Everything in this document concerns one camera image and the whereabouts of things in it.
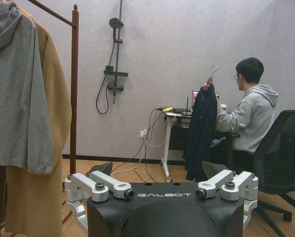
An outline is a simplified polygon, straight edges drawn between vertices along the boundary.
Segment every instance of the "camel coat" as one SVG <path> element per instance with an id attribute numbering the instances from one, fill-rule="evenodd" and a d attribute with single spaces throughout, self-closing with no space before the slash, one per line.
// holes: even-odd
<path id="1" fill-rule="evenodd" d="M 25 10 L 24 15 L 32 18 Z M 71 123 L 71 105 L 64 73 L 49 32 L 38 22 L 42 74 L 53 139 L 53 166 L 46 175 L 8 166 L 5 231 L 28 237 L 61 237 L 62 150 Z"/>

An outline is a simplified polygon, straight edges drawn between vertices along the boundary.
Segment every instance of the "black jacket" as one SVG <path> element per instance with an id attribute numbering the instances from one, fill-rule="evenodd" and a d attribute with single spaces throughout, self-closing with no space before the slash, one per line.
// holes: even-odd
<path id="1" fill-rule="evenodd" d="M 206 180 L 202 162 L 208 161 L 216 123 L 216 97 L 211 84 L 207 91 L 202 87 L 197 95 L 189 127 L 188 146 L 184 156 L 188 171 L 186 179 Z"/>

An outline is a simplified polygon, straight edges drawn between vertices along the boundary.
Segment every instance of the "gray jacket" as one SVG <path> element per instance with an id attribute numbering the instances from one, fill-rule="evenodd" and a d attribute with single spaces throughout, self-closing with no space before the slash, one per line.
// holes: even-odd
<path id="1" fill-rule="evenodd" d="M 256 85 L 245 92 L 236 109 L 227 114 L 217 106 L 217 129 L 241 135 L 233 149 L 254 153 L 276 119 L 278 93 L 268 85 Z"/>
<path id="2" fill-rule="evenodd" d="M 49 173 L 53 161 L 35 24 L 0 2 L 0 165 Z"/>

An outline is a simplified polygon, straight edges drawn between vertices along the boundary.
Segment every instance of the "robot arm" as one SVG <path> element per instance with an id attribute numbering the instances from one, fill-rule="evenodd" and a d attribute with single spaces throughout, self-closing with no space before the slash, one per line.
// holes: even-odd
<path id="1" fill-rule="evenodd" d="M 251 220 L 252 210 L 257 207 L 258 178 L 250 172 L 243 171 L 236 175 L 230 170 L 223 170 L 207 181 L 198 183 L 196 195 L 201 198 L 212 198 L 220 189 L 221 197 L 227 201 L 244 199 L 243 228 Z"/>
<path id="2" fill-rule="evenodd" d="M 109 198 L 109 190 L 114 197 L 130 199 L 134 196 L 131 184 L 120 182 L 100 171 L 90 173 L 88 177 L 77 173 L 65 179 L 67 208 L 73 213 L 79 227 L 87 234 L 88 223 L 82 199 L 91 197 L 94 202 L 104 202 Z"/>

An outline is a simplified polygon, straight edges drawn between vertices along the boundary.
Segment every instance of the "baseboard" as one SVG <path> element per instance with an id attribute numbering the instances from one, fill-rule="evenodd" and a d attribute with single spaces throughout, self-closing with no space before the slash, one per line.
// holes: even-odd
<path id="1" fill-rule="evenodd" d="M 69 159 L 69 155 L 63 155 L 64 159 Z M 121 157 L 96 157 L 96 156 L 76 156 L 76 159 L 84 159 L 84 160 L 100 160 L 100 161 L 112 161 L 112 162 L 131 162 L 131 163 L 138 163 L 139 159 L 134 158 L 121 158 Z M 141 163 L 147 164 L 160 164 L 161 161 L 159 159 L 143 159 Z M 185 161 L 183 160 L 168 160 L 167 164 L 172 165 L 184 165 Z"/>
<path id="2" fill-rule="evenodd" d="M 286 200 L 288 203 L 295 207 L 295 200 L 293 198 L 289 197 L 286 194 L 282 194 L 280 195 L 280 197 L 282 197 L 284 200 Z"/>

